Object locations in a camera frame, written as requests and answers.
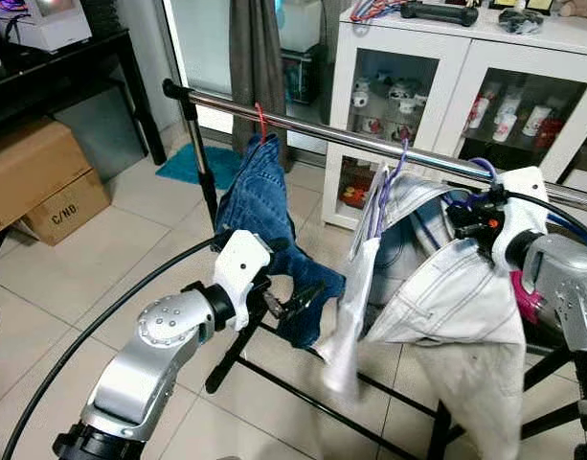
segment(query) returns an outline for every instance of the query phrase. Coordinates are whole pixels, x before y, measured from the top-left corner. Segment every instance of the red hanger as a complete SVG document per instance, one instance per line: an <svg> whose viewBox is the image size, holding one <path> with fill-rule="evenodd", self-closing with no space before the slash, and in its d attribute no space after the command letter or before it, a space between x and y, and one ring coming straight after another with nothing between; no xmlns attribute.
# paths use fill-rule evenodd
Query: red hanger
<svg viewBox="0 0 587 460"><path fill-rule="evenodd" d="M263 108L261 107L260 103L255 103L255 109L259 114L259 123L261 124L261 144L265 144L265 138L267 137L267 122L265 121L265 116L263 115Z"/></svg>

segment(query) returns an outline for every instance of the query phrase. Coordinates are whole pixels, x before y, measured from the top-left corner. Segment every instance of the teal rug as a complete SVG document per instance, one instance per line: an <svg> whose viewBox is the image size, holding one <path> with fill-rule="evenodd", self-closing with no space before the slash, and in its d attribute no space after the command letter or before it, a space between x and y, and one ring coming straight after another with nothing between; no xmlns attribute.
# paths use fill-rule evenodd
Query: teal rug
<svg viewBox="0 0 587 460"><path fill-rule="evenodd" d="M213 170L214 182L218 190L227 190L236 177L241 159L237 153L229 149L219 147L206 147L208 164ZM157 175L170 179L181 180L191 184L198 184L197 164L195 162L195 150L191 144L180 149L165 165Z"/></svg>

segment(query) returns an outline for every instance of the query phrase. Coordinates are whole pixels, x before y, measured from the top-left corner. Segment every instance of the chrome pole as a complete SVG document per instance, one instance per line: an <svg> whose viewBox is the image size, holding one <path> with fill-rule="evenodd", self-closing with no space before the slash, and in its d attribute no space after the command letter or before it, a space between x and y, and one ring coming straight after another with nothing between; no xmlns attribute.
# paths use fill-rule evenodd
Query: chrome pole
<svg viewBox="0 0 587 460"><path fill-rule="evenodd" d="M259 115L254 107L248 107L246 105L234 103L232 101L211 96L193 89L177 86L171 81L164 82L164 92L166 96L174 99L187 99L192 104L199 104L206 107L215 108L217 110L228 112L247 120L252 120L255 122L259 121ZM388 158L399 159L403 153L402 147L397 144L366 137L345 131L343 129L324 125L314 125L296 118L276 115L269 112L263 112L263 118L268 125L273 127L283 127L285 129L307 134L318 139L341 144L343 146L354 147L356 149L376 153ZM406 161L431 168L433 170L452 173L454 175L468 179L474 179L481 182L490 181L490 174L488 171L480 166L465 160L461 160L459 158L451 158L420 149L409 149L406 155ZM565 204L587 211L586 192L556 185L550 182L546 182L546 189L552 202Z"/></svg>

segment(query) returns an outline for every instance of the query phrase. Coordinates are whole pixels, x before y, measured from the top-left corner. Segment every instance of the clothes rack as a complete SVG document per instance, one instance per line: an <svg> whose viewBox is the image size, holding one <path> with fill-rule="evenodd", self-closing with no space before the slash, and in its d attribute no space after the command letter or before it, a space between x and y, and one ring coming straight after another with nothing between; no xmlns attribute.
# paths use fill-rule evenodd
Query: clothes rack
<svg viewBox="0 0 587 460"><path fill-rule="evenodd" d="M232 101L201 93L190 88L179 86L171 80L164 80L163 90L167 97L175 99L181 104L184 117L189 124L189 131L196 156L199 182L202 187L202 192L204 194L208 210L210 212L211 220L214 224L217 208L216 189L214 186L214 176L208 165L201 132L199 130L196 105L200 104L203 106L215 108L256 122L260 120L259 114L254 107L248 107L234 103ZM286 117L283 115L275 115L268 112L263 112L262 119L268 125L273 127L290 129L312 137L349 147L354 147L372 153L377 153L389 158L399 159L403 153L403 149L398 145L360 136L330 126L313 125L298 119ZM437 155L419 149L409 149L407 152L406 161L434 170L453 173L461 177L475 179L482 182L490 181L489 173L473 163L456 158ZM549 197L553 202L587 211L587 193L552 183L546 183L546 189ZM248 326L239 333L237 339L225 353L223 359L216 365L211 374L208 376L206 380L206 390L208 393L214 393L227 377L234 364L238 363L278 385L280 388L306 401L313 407L323 411L335 420L366 436L381 447L384 447L385 449L388 449L391 452L399 455L401 458L418 460L418 457L406 451L404 448L394 445L368 428L358 424L337 410L329 407L323 402L316 400L306 392L294 387L290 383L261 368L259 365L248 360L246 357L243 357L241 355L242 351L253 337L257 329L262 328L271 334L276 333L276 330L273 327L262 322L262 318L268 310L265 302L260 298L255 298L254 301L255 305L253 305L253 308L249 309L251 312L251 317ZM314 350L308 349L306 351L320 359ZM565 347L558 348L550 352L546 357L531 367L526 373L525 390L532 388L539 381L547 378L555 370L559 369L561 366L573 359L575 359L575 356ZM443 459L448 444L459 438L464 433L464 430L459 425L454 425L451 427L452 421L450 413L441 402L439 402L439 405L436 409L432 409L408 398L406 395L403 395L394 389L387 387L386 385L372 379L369 376L366 376L363 373L357 373L357 377L368 385L371 385L379 391L383 391L384 393L388 394L390 397L396 398L403 403L410 405L414 409L435 419L427 455L424 458L430 460ZM553 412L550 412L549 414L538 417L537 419L524 424L522 426L522 438L525 439L556 426L564 425L577 419L578 417L579 415L576 403L574 402L567 404L559 409L554 410Z"/></svg>

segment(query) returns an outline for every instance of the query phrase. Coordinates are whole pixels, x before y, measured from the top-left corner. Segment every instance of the tile floor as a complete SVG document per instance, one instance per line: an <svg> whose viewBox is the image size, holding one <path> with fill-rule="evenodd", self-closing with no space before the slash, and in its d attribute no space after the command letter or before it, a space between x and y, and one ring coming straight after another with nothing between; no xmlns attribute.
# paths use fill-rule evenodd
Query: tile floor
<svg viewBox="0 0 587 460"><path fill-rule="evenodd" d="M154 174L148 159L114 178L107 187L112 206L56 247L12 233L0 254L0 457L21 410L63 350L94 318L143 275L211 234L198 186ZM340 268L351 233L320 222L323 171L298 164L287 176L290 212L299 243L323 264ZM142 290L80 349L40 404L15 458L54 458L50 445L79 417L102 368L132 334L134 319L149 301L200 279L209 282L214 254L203 252ZM274 290L285 297L290 280ZM334 305L326 307L323 330L333 327ZM148 444L146 460L243 460L398 458L251 371L236 366L214 395L204 380L234 339L217 335L181 371L172 401ZM245 354L304 389L423 456L431 420L377 390L361 385L360 401L334 401L320 384L320 364L276 337L259 332ZM361 346L367 374L418 401L436 397L407 347ZM577 398L573 370L564 368L526 399L526 418ZM577 422L523 444L521 458L572 458L583 440ZM462 438L449 459L477 458Z"/></svg>

